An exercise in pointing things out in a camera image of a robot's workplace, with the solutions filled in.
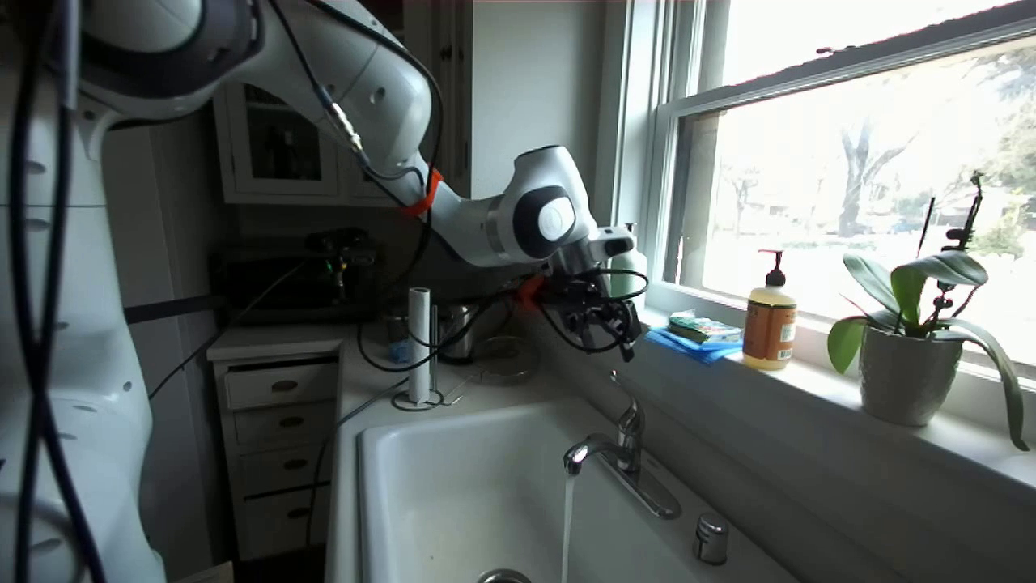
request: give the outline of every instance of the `window sill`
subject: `window sill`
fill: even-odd
[[[666,318],[661,310],[644,310],[644,323],[647,328],[664,328]],[[780,373],[757,373],[757,376],[769,376],[786,389],[797,389],[810,399],[815,399],[815,407],[841,407],[841,412],[853,412],[853,416],[863,416],[871,420],[875,432],[880,435],[902,435],[902,438],[912,438],[912,442],[922,442],[935,451],[947,451],[953,458],[963,458],[968,465],[977,465],[999,475],[1007,475],[1012,482],[1017,482],[1020,489],[1036,489],[1036,458],[1026,454],[1026,451],[1017,451],[1012,442],[1007,442],[1007,432],[999,432],[999,428],[981,428],[975,420],[963,420],[948,412],[938,412],[928,428],[897,428],[897,425],[889,425],[889,420],[879,420],[871,416],[863,412],[863,394],[857,394],[857,383],[856,379],[846,379],[846,376],[836,376],[836,373],[827,373],[818,365],[810,365],[810,364],[790,364],[786,370]]]

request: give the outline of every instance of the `drawer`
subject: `drawer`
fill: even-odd
[[[310,520],[310,489],[243,501],[241,529],[236,529],[241,560],[301,552],[307,524],[310,524],[310,541],[324,543],[328,489],[318,489],[316,520]]]
[[[236,479],[243,495],[263,495],[276,489],[301,489],[316,482],[318,465],[322,465],[322,443],[316,442],[307,448],[290,448],[290,451],[263,451],[246,454],[236,461]],[[324,454],[322,479],[332,475],[332,443]]]
[[[337,364],[254,364],[223,376],[223,407],[276,407],[296,403],[328,403],[337,394]]]
[[[232,435],[241,448],[324,442],[332,428],[333,403],[232,416]]]

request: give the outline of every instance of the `window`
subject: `window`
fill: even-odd
[[[654,278],[743,305],[786,249],[803,316],[866,297],[841,252],[885,267],[938,249],[984,174],[968,247],[992,272],[981,320],[1036,364],[1036,8],[999,0],[664,5],[666,87],[654,103]]]

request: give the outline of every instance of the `window frame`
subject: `window frame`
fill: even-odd
[[[632,66],[632,57],[650,57],[650,66],[621,69],[621,74],[616,74],[621,80],[621,96],[616,96],[612,112],[605,108],[612,119],[604,123],[616,127],[616,138],[647,138],[647,142],[612,142],[612,152],[604,156],[612,163],[612,174],[599,174],[599,188],[612,191],[612,197],[605,197],[605,209],[596,212],[612,224],[634,224],[638,244],[650,267],[647,307],[654,318],[678,307],[692,307],[722,320],[744,318],[744,303],[661,282],[666,267],[666,213],[673,209],[679,119],[1036,36],[1036,8],[1007,5],[977,18],[948,19],[919,33],[841,50],[805,66],[790,66],[764,77],[715,87],[719,74],[708,69],[708,43],[722,43],[715,38],[715,19],[722,19],[725,8],[729,0],[628,0],[621,5],[625,19],[616,27],[618,33],[612,28],[612,43],[621,47],[625,66]],[[801,318],[801,364],[829,370],[827,331],[829,320]],[[1017,370],[1025,376],[1026,420],[1033,425],[1036,364],[1017,364]],[[1000,386],[984,360],[963,364],[954,399],[947,406],[947,412],[981,428],[1007,428]]]

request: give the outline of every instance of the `pump bottle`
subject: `pump bottle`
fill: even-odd
[[[744,365],[751,370],[785,370],[797,342],[797,303],[785,292],[786,277],[780,272],[780,249],[774,252],[774,269],[764,288],[748,294],[744,316]]]

